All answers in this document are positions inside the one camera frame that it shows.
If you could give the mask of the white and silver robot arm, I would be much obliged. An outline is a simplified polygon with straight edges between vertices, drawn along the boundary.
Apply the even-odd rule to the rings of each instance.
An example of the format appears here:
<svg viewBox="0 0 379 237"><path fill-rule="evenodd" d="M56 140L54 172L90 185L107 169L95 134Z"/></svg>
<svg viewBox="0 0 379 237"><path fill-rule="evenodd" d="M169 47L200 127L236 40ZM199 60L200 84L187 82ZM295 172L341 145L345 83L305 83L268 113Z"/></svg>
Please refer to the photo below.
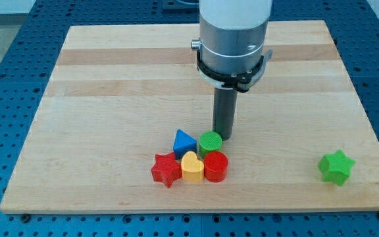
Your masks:
<svg viewBox="0 0 379 237"><path fill-rule="evenodd" d="M200 0L200 76L219 90L245 93L263 76L272 51L262 53L272 0Z"/></svg>

